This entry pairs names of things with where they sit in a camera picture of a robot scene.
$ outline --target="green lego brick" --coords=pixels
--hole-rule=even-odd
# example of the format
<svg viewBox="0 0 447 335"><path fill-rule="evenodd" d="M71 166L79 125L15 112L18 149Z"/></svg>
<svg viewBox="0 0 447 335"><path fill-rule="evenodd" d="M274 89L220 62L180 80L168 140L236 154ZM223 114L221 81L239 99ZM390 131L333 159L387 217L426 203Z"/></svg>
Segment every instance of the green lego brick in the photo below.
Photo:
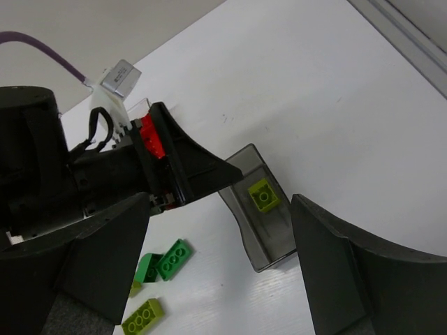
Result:
<svg viewBox="0 0 447 335"><path fill-rule="evenodd" d="M141 335L151 329L165 312L157 299L147 300L121 324L126 335Z"/></svg>
<svg viewBox="0 0 447 335"><path fill-rule="evenodd" d="M258 210L263 213L268 213L281 203L266 178L262 178L256 184L250 186L249 193Z"/></svg>
<svg viewBox="0 0 447 335"><path fill-rule="evenodd" d="M140 283L155 283L157 276L155 266L162 257L163 255L158 253L147 253L142 256L134 279Z"/></svg>
<svg viewBox="0 0 447 335"><path fill-rule="evenodd" d="M131 286L131 291L129 293L129 298L132 298L137 295L141 290L141 283L138 281L133 281Z"/></svg>
<svg viewBox="0 0 447 335"><path fill-rule="evenodd" d="M188 244L178 239L156 265L161 279L169 281L191 257L192 250Z"/></svg>

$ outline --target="gray tray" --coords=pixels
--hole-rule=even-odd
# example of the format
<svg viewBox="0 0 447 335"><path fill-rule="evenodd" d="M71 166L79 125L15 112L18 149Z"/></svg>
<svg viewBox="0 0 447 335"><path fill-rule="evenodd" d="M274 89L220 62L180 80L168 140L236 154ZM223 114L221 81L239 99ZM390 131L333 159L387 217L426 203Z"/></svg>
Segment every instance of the gray tray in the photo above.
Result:
<svg viewBox="0 0 447 335"><path fill-rule="evenodd" d="M262 272L296 252L291 204L254 144L247 145L226 161L241 169L244 179L219 194L236 217L251 265L256 272ZM248 191L263 178L281 200L268 213L258 209Z"/></svg>

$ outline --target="white table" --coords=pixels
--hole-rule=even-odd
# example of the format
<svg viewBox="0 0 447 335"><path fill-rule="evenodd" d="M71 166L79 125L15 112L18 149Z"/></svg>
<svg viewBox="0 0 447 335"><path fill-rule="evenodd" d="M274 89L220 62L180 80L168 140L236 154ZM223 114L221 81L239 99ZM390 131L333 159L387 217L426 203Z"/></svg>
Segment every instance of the white table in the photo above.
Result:
<svg viewBox="0 0 447 335"><path fill-rule="evenodd" d="M136 66L129 107L164 101L222 158L253 142L288 196L447 255L447 101L345 0L227 0ZM63 118L71 147L87 106ZM298 260L256 274L217 194L152 218L142 254L179 237L196 254L124 317L160 297L153 334L314 333Z"/></svg>

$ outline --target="cable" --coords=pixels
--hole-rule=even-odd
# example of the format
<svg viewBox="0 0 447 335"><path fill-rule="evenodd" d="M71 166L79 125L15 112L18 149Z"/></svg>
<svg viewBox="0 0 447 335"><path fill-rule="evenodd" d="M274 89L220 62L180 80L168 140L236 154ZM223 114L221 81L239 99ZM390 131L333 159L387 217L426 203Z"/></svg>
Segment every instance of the cable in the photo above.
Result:
<svg viewBox="0 0 447 335"><path fill-rule="evenodd" d="M69 73L74 75L76 79L78 79L83 85L90 87L91 81L85 77L81 72L79 72L73 65L71 65L65 58L63 58L60 54L55 52L52 48L48 47L46 44L40 42L39 40L31 37L30 35L26 35L25 33L19 33L17 31L2 31L0 32L0 44L6 42L22 42L36 49L39 49L41 52L46 54L47 56L54 59L57 63L63 66Z"/></svg>
<svg viewBox="0 0 447 335"><path fill-rule="evenodd" d="M70 151L70 162L76 161L79 157L81 157L85 152L87 152L87 147L93 144L93 138L96 134L96 130L98 128L98 119L99 114L101 114L105 122L107 122L107 135L105 139L98 143L98 146L93 149L92 151L100 152L107 143L112 139L113 137L113 120L107 111L102 107L96 107L90 112L90 118L89 118L89 137L84 141L78 144L76 147L74 147Z"/></svg>

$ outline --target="red part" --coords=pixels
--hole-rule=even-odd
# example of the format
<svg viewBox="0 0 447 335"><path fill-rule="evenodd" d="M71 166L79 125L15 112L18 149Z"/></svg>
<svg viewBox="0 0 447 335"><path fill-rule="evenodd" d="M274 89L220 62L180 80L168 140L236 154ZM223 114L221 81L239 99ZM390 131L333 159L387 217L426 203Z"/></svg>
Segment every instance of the red part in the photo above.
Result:
<svg viewBox="0 0 447 335"><path fill-rule="evenodd" d="M157 134L154 122L152 122L151 115L147 114L141 119L141 122L140 134L146 149L158 159L166 156L163 145L161 145L159 134Z"/></svg>

